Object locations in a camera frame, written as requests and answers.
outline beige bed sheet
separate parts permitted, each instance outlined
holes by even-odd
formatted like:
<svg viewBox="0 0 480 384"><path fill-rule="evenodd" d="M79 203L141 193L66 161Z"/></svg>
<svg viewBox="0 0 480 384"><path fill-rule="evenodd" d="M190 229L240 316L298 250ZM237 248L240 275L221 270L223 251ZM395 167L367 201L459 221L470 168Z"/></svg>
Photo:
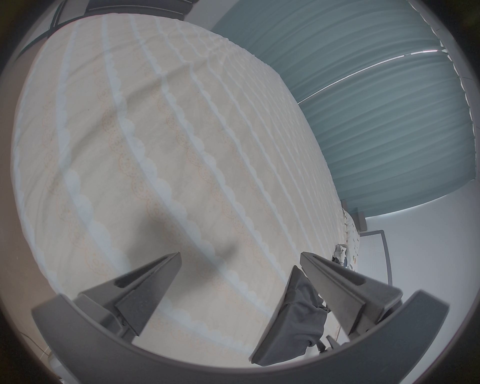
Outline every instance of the beige bed sheet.
<svg viewBox="0 0 480 384"><path fill-rule="evenodd" d="M93 16L49 38L17 106L12 180L36 262L70 298L180 251L134 343L198 364L251 366L300 252L346 240L279 75L177 20Z"/></svg>

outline brown floor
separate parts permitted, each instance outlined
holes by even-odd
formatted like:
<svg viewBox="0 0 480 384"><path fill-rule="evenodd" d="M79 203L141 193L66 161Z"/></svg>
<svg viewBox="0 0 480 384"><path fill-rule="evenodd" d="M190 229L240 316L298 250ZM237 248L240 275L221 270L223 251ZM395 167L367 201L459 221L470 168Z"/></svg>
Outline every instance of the brown floor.
<svg viewBox="0 0 480 384"><path fill-rule="evenodd" d="M33 259L23 236L10 177L13 118L30 66L45 43L38 42L17 59L0 84L0 301L5 316L25 343L47 366L50 349L40 335L31 309L55 295Z"/></svg>

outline black cloth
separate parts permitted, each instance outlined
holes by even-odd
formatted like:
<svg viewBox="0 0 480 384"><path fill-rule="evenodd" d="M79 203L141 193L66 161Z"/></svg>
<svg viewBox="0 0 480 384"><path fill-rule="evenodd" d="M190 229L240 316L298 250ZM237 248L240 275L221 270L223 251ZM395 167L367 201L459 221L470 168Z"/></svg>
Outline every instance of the black cloth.
<svg viewBox="0 0 480 384"><path fill-rule="evenodd" d="M270 331L252 357L252 363L267 366L305 354L324 333L327 319L323 300L296 266L285 299Z"/></svg>

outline black wire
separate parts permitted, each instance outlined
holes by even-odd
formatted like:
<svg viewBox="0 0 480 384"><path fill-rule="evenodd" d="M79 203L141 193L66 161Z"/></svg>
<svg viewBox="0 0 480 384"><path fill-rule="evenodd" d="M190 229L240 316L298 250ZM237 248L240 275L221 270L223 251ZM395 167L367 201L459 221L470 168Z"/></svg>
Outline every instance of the black wire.
<svg viewBox="0 0 480 384"><path fill-rule="evenodd" d="M24 334L23 332L20 332L20 333L21 333L23 336L29 338L30 341L31 341L32 343L34 343L34 344L38 347L39 350L41 350L43 353L46 353L42 348L40 348L40 347L38 346L38 344L37 344L35 341L32 340L32 338L31 338L29 335L26 335L26 334Z"/></svg>

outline curtain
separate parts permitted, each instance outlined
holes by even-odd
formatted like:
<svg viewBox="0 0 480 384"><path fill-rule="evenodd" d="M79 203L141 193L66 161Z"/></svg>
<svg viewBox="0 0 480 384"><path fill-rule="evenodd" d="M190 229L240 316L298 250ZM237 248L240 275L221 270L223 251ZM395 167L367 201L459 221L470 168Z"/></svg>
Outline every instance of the curtain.
<svg viewBox="0 0 480 384"><path fill-rule="evenodd" d="M389 213L475 177L460 79L407 1L240 0L213 32L280 74L349 208Z"/></svg>

